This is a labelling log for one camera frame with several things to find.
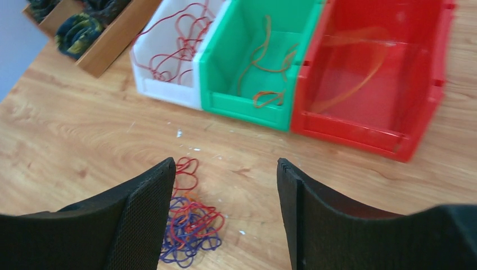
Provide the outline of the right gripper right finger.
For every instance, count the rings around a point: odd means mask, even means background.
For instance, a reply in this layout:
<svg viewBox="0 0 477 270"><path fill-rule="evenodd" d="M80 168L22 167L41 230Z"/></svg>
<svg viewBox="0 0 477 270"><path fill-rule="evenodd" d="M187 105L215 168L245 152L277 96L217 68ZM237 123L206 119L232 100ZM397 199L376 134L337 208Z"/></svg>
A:
<svg viewBox="0 0 477 270"><path fill-rule="evenodd" d="M400 215L354 200L277 162L277 189L293 269L475 269L476 206Z"/></svg>

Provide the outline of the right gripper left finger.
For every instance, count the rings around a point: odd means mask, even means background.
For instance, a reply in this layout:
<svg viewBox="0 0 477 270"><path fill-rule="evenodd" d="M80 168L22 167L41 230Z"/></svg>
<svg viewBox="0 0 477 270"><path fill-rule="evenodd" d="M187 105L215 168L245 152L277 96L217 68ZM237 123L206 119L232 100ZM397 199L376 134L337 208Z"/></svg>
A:
<svg viewBox="0 0 477 270"><path fill-rule="evenodd" d="M176 164L56 212L1 215L2 269L156 269Z"/></svg>

